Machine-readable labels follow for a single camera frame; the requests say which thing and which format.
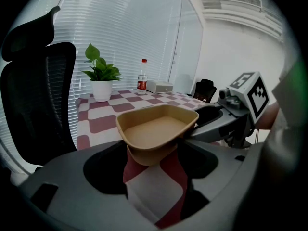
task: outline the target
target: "red and white checkered cloth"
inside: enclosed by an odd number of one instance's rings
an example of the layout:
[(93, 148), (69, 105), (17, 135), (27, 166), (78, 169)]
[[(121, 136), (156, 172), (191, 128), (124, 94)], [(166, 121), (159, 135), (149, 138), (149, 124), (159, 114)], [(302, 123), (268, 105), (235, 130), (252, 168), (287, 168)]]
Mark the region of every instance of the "red and white checkered cloth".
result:
[[(121, 140), (116, 127), (116, 117), (126, 111), (152, 105), (170, 104), (193, 110), (206, 103), (172, 92), (139, 95), (137, 90), (114, 91), (111, 99), (96, 102), (92, 95), (76, 101), (78, 109), (78, 150)], [(177, 150), (154, 166), (136, 163), (128, 152), (123, 182), (127, 186), (128, 200), (149, 221), (165, 228), (180, 221), (180, 213), (187, 190), (185, 174)]]
[(153, 105), (170, 104), (194, 110), (205, 102), (177, 92), (139, 95), (137, 90), (113, 91), (106, 102), (96, 102), (92, 94), (76, 100), (78, 110), (77, 148), (87, 149), (94, 145), (121, 140), (116, 127), (116, 117), (126, 111)]

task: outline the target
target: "white box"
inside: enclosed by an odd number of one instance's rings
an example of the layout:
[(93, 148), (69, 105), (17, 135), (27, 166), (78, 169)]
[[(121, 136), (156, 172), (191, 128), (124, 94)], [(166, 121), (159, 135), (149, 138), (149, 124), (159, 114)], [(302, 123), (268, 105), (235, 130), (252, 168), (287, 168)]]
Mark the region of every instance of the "white box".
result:
[(146, 89), (152, 93), (172, 92), (173, 84), (164, 81), (148, 80), (146, 83)]

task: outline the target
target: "black chair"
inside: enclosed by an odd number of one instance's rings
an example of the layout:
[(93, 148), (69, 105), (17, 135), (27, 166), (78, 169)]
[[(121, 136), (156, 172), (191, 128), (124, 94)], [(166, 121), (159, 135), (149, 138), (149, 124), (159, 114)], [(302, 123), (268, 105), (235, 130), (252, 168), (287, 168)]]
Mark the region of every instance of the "black chair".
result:
[(37, 165), (76, 150), (67, 116), (76, 48), (68, 42), (47, 46), (59, 10), (13, 29), (2, 50), (11, 61), (0, 80), (7, 123), (21, 157)]
[(210, 103), (217, 88), (214, 87), (214, 83), (208, 79), (202, 79), (196, 83), (196, 90), (193, 95), (194, 98)]

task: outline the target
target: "red bottle label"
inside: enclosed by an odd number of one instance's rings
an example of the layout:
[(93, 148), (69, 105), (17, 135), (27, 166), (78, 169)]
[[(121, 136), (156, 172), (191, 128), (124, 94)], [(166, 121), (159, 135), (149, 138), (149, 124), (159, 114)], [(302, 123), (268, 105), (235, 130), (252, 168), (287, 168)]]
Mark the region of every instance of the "red bottle label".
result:
[(146, 81), (138, 81), (137, 89), (146, 90)]

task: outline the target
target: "tan bowl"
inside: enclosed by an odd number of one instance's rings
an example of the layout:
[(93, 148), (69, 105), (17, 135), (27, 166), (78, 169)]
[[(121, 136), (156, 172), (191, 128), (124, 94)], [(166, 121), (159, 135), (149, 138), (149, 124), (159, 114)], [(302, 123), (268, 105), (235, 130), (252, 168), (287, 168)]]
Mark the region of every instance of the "tan bowl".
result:
[(154, 165), (173, 152), (176, 138), (193, 128), (199, 114), (172, 105), (159, 105), (119, 115), (116, 125), (133, 159)]

